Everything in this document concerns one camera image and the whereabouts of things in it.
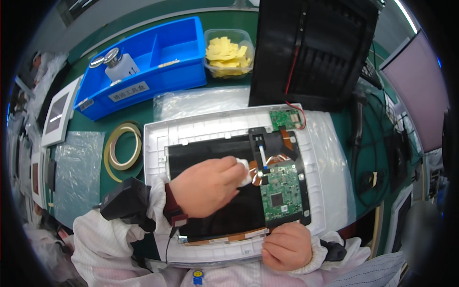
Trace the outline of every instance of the wipe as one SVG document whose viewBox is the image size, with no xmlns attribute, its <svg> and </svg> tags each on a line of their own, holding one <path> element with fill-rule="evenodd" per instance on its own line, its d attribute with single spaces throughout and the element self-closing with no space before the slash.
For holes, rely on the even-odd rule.
<svg viewBox="0 0 459 287">
<path fill-rule="evenodd" d="M 238 44 L 231 43 L 228 37 L 210 40 L 209 46 L 206 48 L 206 59 L 209 60 L 210 66 L 221 68 L 213 71 L 213 76 L 237 76 L 248 73 L 250 69 L 243 69 L 248 67 L 251 60 L 247 58 L 246 52 L 247 46 L 239 47 Z"/>
<path fill-rule="evenodd" d="M 247 170 L 247 176 L 246 176 L 246 178 L 244 178 L 244 180 L 241 182 L 240 185 L 238 185 L 238 187 L 243 187 L 243 186 L 248 185 L 249 183 L 252 183 L 252 177 L 250 177 L 250 173 L 249 173 L 249 162 L 248 162 L 246 159 L 243 159 L 243 158 L 236 158 L 236 161 L 237 161 L 238 163 L 243 164 L 244 167 L 245 167 L 246 170 Z"/>
</svg>

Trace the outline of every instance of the metal pump lid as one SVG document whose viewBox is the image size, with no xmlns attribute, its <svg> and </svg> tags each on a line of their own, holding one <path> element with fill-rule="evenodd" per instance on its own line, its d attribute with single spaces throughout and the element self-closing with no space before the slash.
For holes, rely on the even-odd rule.
<svg viewBox="0 0 459 287">
<path fill-rule="evenodd" d="M 109 68 L 113 68 L 118 64 L 121 60 L 123 55 L 118 48 L 113 48 L 104 57 L 104 64 L 106 64 Z"/>
<path fill-rule="evenodd" d="M 103 62 L 104 62 L 104 57 L 99 56 L 89 64 L 89 68 L 94 69 L 100 66 Z"/>
</svg>

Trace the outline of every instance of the blue plastic bin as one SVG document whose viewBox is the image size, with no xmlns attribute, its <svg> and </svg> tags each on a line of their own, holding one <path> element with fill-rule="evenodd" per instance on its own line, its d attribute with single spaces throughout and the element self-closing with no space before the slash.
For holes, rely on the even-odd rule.
<svg viewBox="0 0 459 287">
<path fill-rule="evenodd" d="M 95 121 L 155 94 L 205 85 L 205 42 L 199 17 L 144 30 L 105 49 L 118 47 L 133 58 L 140 72 L 110 86 L 106 65 L 86 68 L 73 109 Z"/>
</svg>

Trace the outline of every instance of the yellow tape roll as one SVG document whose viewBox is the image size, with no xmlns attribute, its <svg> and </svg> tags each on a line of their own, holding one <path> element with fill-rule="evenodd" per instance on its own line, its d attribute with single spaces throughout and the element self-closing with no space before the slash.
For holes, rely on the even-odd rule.
<svg viewBox="0 0 459 287">
<path fill-rule="evenodd" d="M 131 168 L 140 156 L 142 151 L 142 134 L 140 133 L 139 128 L 135 125 L 136 122 L 134 121 L 125 121 L 113 130 L 110 134 L 107 143 L 105 144 L 104 148 L 104 165 L 105 169 L 107 170 L 108 175 L 113 178 L 113 180 L 117 182 L 122 182 L 121 179 L 116 177 L 112 170 L 110 169 L 110 165 L 116 170 L 127 170 Z M 125 163 L 120 163 L 115 155 L 115 146 L 116 142 L 118 141 L 119 137 L 127 132 L 132 132 L 135 135 L 135 151 L 132 157 Z"/>
</svg>

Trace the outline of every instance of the green workbench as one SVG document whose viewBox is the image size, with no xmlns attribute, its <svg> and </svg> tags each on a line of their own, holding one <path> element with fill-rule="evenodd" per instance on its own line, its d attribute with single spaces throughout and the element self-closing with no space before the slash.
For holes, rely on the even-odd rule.
<svg viewBox="0 0 459 287">
<path fill-rule="evenodd" d="M 237 29 L 243 29 L 247 31 L 250 34 L 250 37 L 252 39 L 252 42 L 256 42 L 256 35 L 257 35 L 257 20 L 258 20 L 258 13 L 257 12 L 252 12 L 252 11 L 209 11 L 209 12 L 199 12 L 199 13 L 193 13 L 193 14 L 187 14 L 187 15 L 182 15 L 182 16 L 177 16 L 177 17 L 171 17 L 167 19 L 163 19 L 154 23 L 149 23 L 144 26 L 135 28 L 134 30 L 130 30 L 128 32 L 125 32 L 112 40 L 101 44 L 100 46 L 96 47 L 93 51 L 89 52 L 85 56 L 74 60 L 72 64 L 72 68 L 67 75 L 67 78 L 64 81 L 63 87 L 67 84 L 69 84 L 71 81 L 76 79 L 78 76 L 82 75 L 86 67 L 88 66 L 90 60 L 94 55 L 99 53 L 100 51 L 106 49 L 110 45 L 113 45 L 117 41 L 126 38 L 127 36 L 130 36 L 134 33 L 137 33 L 143 29 L 149 28 L 156 26 L 158 24 L 162 24 L 165 22 L 177 20 L 180 18 L 185 18 L 185 17 L 191 17 L 191 16 L 199 16 L 201 22 L 202 22 L 202 27 L 203 30 L 208 30 L 211 28 L 237 28 Z M 100 34 L 103 32 L 103 29 L 101 31 L 98 31 L 98 37 L 92 35 L 92 39 L 86 39 L 86 43 L 84 43 L 85 46 L 90 46 L 91 43 L 97 42 L 98 40 L 96 38 L 100 38 Z M 380 45 L 375 43 L 375 50 L 377 53 L 376 57 L 376 64 L 379 66 L 383 59 L 387 58 L 389 54 L 387 51 L 385 51 Z M 81 55 L 83 52 L 83 49 L 80 47 L 80 51 L 78 53 Z M 373 62 L 373 53 L 369 53 L 369 59 Z M 230 86 L 230 85 L 250 85 L 251 82 L 251 74 L 246 76 L 244 79 L 241 80 L 222 80 L 222 79 L 214 79 L 210 76 L 208 71 L 207 73 L 207 85 L 205 85 L 205 88 L 210 88 L 210 87 L 217 87 L 217 86 Z M 395 97 L 395 93 L 388 87 L 389 85 L 386 84 L 386 92 L 390 96 L 393 102 L 397 103 L 397 99 Z M 380 92 L 379 94 L 376 95 L 379 97 L 379 99 L 384 102 L 384 95 L 383 92 Z M 375 110 L 380 113 L 381 112 L 381 105 L 380 103 L 375 99 L 374 96 L 368 96 L 369 104 L 372 105 Z M 385 116 L 385 113 L 383 114 L 382 121 L 380 123 L 380 115 L 376 115 L 370 107 L 367 105 L 364 108 L 364 113 L 365 116 L 368 120 L 368 125 L 364 124 L 364 137 L 363 137 L 363 145 L 368 145 L 372 143 L 372 138 L 370 136 L 369 130 L 371 129 L 373 131 L 375 141 L 376 141 L 376 153 L 377 153 L 377 166 L 375 166 L 375 151 L 372 146 L 367 146 L 363 148 L 360 152 L 359 155 L 359 161 L 357 164 L 357 175 L 360 177 L 360 175 L 365 172 L 365 171 L 374 171 L 374 170 L 380 170 L 380 169 L 385 169 L 387 172 L 389 170 L 388 168 L 388 161 L 386 158 L 386 150 L 385 150 L 385 145 L 383 136 L 384 135 L 390 135 L 393 131 L 393 125 L 388 119 L 388 117 Z M 335 130 L 338 136 L 338 139 L 341 143 L 341 146 L 344 150 L 344 153 L 346 155 L 347 161 L 350 164 L 351 162 L 351 154 L 352 150 L 346 145 L 346 141 L 351 135 L 351 116 L 350 116 L 350 111 L 348 108 L 345 108 L 341 113 L 331 113 L 331 118 L 333 120 L 333 124 L 335 126 Z M 105 136 L 105 142 L 108 139 L 108 135 L 112 132 L 112 130 L 122 121 L 125 120 L 134 120 L 141 125 L 144 125 L 146 123 L 151 123 L 154 121 L 154 115 L 153 115 L 153 100 L 147 100 L 142 103 L 138 103 L 135 105 L 132 105 L 130 107 L 127 107 L 125 109 L 122 109 L 120 111 L 117 111 L 115 113 L 112 113 L 104 118 L 101 118 L 95 122 L 91 121 L 84 115 L 82 115 L 79 112 L 75 112 L 73 118 L 69 121 L 68 124 L 68 130 L 69 131 L 103 131 L 106 132 Z M 383 134 L 381 131 L 381 125 L 383 127 L 383 130 L 385 133 Z M 122 152 L 123 150 L 128 150 L 131 151 L 134 148 L 135 141 L 132 138 L 129 138 L 128 136 L 120 138 L 120 140 L 117 143 L 117 149 L 116 149 L 116 156 L 120 160 L 120 162 L 123 162 L 125 160 L 128 160 L 131 154 L 129 152 Z M 388 184 L 388 176 L 385 178 L 385 190 L 382 190 L 377 198 L 379 198 L 378 202 L 384 200 L 385 201 L 385 209 L 387 208 L 388 210 L 385 212 L 385 214 L 390 214 L 390 207 L 392 203 L 395 201 L 397 198 L 397 195 L 399 191 L 405 187 L 411 184 L 411 172 L 412 169 L 414 168 L 414 163 L 416 163 L 419 159 L 419 156 L 417 156 L 417 152 L 414 151 L 414 158 L 412 159 L 412 163 L 408 163 L 408 177 L 405 180 L 405 182 L 402 184 L 402 186 L 394 193 L 390 194 L 389 190 L 389 184 Z M 100 177 L 100 197 L 102 198 L 107 192 L 110 192 L 113 190 L 113 188 L 117 185 L 117 182 L 112 180 L 110 176 L 108 175 L 107 171 L 105 170 L 105 167 L 102 163 L 101 165 L 101 177 Z M 372 203 L 375 200 L 375 191 L 371 190 L 361 196 L 362 200 L 364 200 L 367 204 Z M 357 199 L 357 196 L 355 196 L 356 199 L 356 211 L 357 211 L 357 217 L 361 217 L 369 210 L 366 208 L 360 200 Z M 47 201 L 52 202 L 52 196 L 49 198 L 47 196 Z M 383 228 L 382 228 L 382 237 L 385 238 L 387 236 L 387 230 L 389 227 L 389 221 L 384 220 L 383 222 Z M 152 235 L 149 235 L 146 237 L 143 242 L 138 242 L 137 245 L 142 245 L 145 244 L 145 248 L 148 249 L 148 246 L 151 246 L 149 242 L 151 242 Z M 381 240 L 381 244 L 379 247 L 379 250 L 384 250 L 384 245 L 385 245 L 385 240 Z M 149 250 L 149 251 L 144 251 L 142 253 L 145 257 L 150 257 L 150 258 L 155 258 L 157 256 L 156 250 Z"/>
</svg>

